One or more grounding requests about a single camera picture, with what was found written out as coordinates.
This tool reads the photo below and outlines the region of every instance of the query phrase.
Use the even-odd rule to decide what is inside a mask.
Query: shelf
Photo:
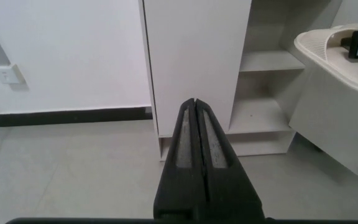
[[[237,156],[256,156],[286,153],[294,131],[227,135]]]
[[[269,96],[234,102],[227,134],[290,131],[287,118],[277,102]]]
[[[304,69],[305,66],[285,50],[249,52],[242,56],[240,72]]]
[[[264,87],[264,80],[253,74],[239,77],[226,134],[291,131],[287,117]]]

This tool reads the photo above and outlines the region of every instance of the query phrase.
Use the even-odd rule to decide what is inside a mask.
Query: black baseboard
[[[0,114],[0,127],[153,119],[147,107]]]

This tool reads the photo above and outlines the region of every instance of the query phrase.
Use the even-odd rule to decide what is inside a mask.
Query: wall outlet
[[[16,64],[0,66],[0,81],[5,84],[24,83],[24,78]]]

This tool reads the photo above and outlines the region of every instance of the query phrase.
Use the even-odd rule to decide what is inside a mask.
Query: tiled floor
[[[241,158],[266,216],[358,219],[358,176],[312,148]],[[162,168],[152,121],[0,128],[0,223],[152,218]]]

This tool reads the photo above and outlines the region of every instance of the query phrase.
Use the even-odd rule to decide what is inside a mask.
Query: white shelving unit
[[[341,0],[144,3],[161,160],[189,98],[211,106],[238,156],[286,153],[309,74],[293,41],[331,27]]]

